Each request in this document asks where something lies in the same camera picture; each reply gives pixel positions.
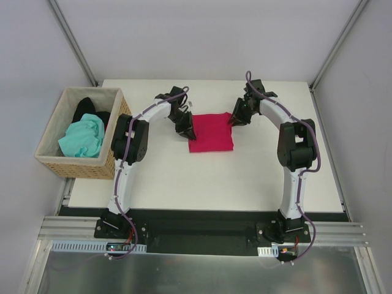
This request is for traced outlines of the pink t shirt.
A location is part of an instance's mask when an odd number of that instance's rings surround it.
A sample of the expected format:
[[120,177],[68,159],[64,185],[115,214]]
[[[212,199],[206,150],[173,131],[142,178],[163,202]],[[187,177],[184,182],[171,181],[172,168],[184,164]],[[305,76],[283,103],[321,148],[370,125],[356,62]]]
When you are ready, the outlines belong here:
[[190,153],[233,151],[232,125],[228,123],[230,113],[193,116],[195,140],[189,140]]

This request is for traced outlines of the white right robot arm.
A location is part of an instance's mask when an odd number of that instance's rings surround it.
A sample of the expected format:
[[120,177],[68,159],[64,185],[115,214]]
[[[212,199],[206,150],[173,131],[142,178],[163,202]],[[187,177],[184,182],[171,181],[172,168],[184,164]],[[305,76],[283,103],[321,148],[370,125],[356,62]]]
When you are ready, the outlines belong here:
[[300,120],[278,102],[274,92],[266,92],[261,80],[249,80],[245,94],[237,99],[228,121],[232,126],[251,123],[253,115],[268,118],[279,131],[277,158],[284,169],[283,198],[279,215],[285,220],[303,217],[306,174],[320,169],[320,152],[311,119]]

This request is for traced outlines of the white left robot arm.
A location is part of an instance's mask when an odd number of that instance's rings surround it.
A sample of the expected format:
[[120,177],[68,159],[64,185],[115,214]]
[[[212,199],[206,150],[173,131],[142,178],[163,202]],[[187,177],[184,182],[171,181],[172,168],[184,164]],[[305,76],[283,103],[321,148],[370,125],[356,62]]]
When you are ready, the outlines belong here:
[[130,210],[131,190],[139,163],[148,149],[149,127],[159,119],[169,119],[175,132],[188,140],[195,140],[192,113],[188,110],[189,87],[172,87],[169,93],[157,95],[152,104],[136,115],[120,115],[111,150],[115,158],[113,195],[108,210],[113,214]]

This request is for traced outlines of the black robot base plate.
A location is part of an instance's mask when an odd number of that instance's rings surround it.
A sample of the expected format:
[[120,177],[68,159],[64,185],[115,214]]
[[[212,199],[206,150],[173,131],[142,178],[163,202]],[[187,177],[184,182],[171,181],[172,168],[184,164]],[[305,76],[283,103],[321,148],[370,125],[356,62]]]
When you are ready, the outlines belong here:
[[309,244],[308,225],[285,232],[276,213],[132,209],[124,216],[103,210],[96,222],[97,239],[131,239],[149,253],[256,256],[268,247],[266,236],[289,244]]

